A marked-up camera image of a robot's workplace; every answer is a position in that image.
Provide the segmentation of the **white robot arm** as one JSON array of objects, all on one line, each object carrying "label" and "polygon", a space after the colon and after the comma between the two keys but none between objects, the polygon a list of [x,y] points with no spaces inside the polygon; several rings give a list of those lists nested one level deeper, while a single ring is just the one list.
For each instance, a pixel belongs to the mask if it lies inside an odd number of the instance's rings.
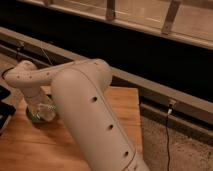
[{"label": "white robot arm", "polygon": [[150,171],[104,97],[110,66],[101,59],[78,60],[39,69],[24,60],[4,75],[28,103],[41,102],[51,87],[56,111],[92,171]]}]

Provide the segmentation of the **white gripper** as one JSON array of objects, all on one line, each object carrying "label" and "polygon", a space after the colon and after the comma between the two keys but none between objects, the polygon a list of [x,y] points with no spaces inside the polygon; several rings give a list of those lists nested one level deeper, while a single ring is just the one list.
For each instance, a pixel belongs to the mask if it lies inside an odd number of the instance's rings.
[{"label": "white gripper", "polygon": [[52,117],[56,116],[56,107],[49,104],[49,98],[41,87],[26,88],[23,90],[24,99],[30,112],[36,112],[34,118],[42,120],[39,112],[48,109]]}]

